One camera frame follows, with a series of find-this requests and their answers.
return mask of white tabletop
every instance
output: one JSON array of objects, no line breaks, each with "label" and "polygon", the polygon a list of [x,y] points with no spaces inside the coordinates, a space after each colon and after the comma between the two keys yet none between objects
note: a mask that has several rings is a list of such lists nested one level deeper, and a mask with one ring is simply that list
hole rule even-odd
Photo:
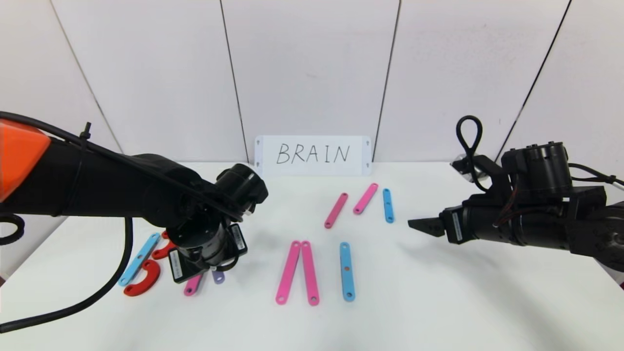
[{"label": "white tabletop", "polygon": [[[230,164],[188,166],[212,181]],[[371,177],[265,179],[269,197],[241,224],[249,253],[221,285],[207,275],[186,297],[162,260],[145,294],[115,286],[79,314],[1,334],[0,350],[622,350],[624,292],[593,259],[480,240],[452,245],[410,229],[408,219],[437,216],[477,189],[446,163],[375,166]],[[380,190],[354,215],[371,182]],[[393,224],[384,220],[385,187]],[[349,200],[325,229],[341,192]],[[135,220],[134,252],[157,230]],[[88,297],[115,270],[123,236],[122,219],[67,219],[1,288],[0,322]],[[306,301],[301,263],[288,303],[275,303],[292,240],[311,242],[318,306]],[[354,302],[341,293],[342,241],[351,244]]]}]

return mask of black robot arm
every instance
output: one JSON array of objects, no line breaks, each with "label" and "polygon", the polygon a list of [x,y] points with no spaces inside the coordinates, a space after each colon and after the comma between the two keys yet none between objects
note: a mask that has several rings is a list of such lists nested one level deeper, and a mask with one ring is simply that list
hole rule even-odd
[{"label": "black robot arm", "polygon": [[169,252],[183,282],[208,269],[229,270],[247,252],[240,228],[268,196],[249,167],[236,164],[213,184],[162,156],[126,156],[26,116],[0,112],[0,222],[17,229],[0,237],[8,245],[24,235],[16,214],[125,217],[125,246],[110,280],[88,299],[63,310],[0,325],[0,333],[31,327],[80,312],[119,280],[132,250],[132,218],[167,228],[177,246]]},{"label": "black robot arm", "polygon": [[[466,116],[458,122],[458,131],[466,120],[475,121],[480,130],[479,120]],[[492,186],[460,206],[444,209],[437,218],[410,220],[410,227],[436,237],[446,233],[453,244],[484,239],[568,250],[624,271],[624,202],[606,206],[603,186],[572,186],[563,143],[511,149],[502,156],[502,166],[475,156],[476,146],[462,145],[466,156],[453,162],[453,168],[476,183],[479,174],[485,174]],[[600,175],[592,181],[604,181],[606,176]]]}]

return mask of screw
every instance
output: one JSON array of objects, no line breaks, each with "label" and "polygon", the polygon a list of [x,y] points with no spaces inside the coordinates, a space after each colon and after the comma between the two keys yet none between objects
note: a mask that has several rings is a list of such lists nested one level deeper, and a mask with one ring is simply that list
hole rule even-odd
[{"label": "screw", "polygon": [[616,243],[618,243],[620,245],[624,245],[624,235],[623,234],[618,234],[618,233],[613,233],[613,241],[615,241]]}]

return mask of white sign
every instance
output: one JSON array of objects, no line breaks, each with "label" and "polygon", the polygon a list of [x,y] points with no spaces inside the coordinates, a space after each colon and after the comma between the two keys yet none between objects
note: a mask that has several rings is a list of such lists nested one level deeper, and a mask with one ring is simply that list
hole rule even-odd
[{"label": "white sign", "polygon": [[373,169],[364,136],[259,136],[254,146],[261,176],[368,176]]}]

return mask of pink plastic bar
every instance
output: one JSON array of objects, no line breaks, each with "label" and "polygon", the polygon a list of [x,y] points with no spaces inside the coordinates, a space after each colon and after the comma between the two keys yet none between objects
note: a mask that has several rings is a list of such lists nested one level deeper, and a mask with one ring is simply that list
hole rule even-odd
[{"label": "pink plastic bar", "polygon": [[293,277],[295,276],[300,250],[301,243],[297,240],[290,244],[286,267],[284,267],[284,273],[281,275],[280,287],[278,287],[277,295],[275,296],[275,302],[277,302],[278,305],[284,305],[286,301],[288,301],[288,294],[290,293],[290,286],[293,284]]},{"label": "pink plastic bar", "polygon": [[308,302],[312,306],[318,305],[320,297],[316,285],[316,273],[314,272],[314,260],[312,259],[312,246],[309,241],[301,242],[301,256],[303,256],[303,273],[306,276],[306,289],[308,290]]},{"label": "pink plastic bar", "polygon": [[344,203],[347,202],[348,198],[349,198],[349,194],[345,192],[340,194],[340,196],[338,197],[338,201],[336,201],[336,204],[334,205],[334,208],[331,209],[329,216],[325,220],[325,227],[327,229],[332,228],[332,226],[334,226],[334,222],[336,222],[336,218],[338,218],[338,215],[340,214],[340,211],[343,209]]},{"label": "pink plastic bar", "polygon": [[197,292],[199,282],[202,280],[203,274],[196,275],[187,281],[187,286],[184,287],[184,296],[192,296]]},{"label": "pink plastic bar", "polygon": [[362,212],[364,212],[366,205],[368,205],[368,202],[373,198],[373,195],[377,191],[378,187],[379,187],[379,184],[372,183],[371,186],[369,186],[368,189],[366,189],[366,192],[364,193],[364,195],[362,195],[362,198],[359,200],[358,204],[355,205],[355,208],[353,209],[353,213],[361,214]]}]

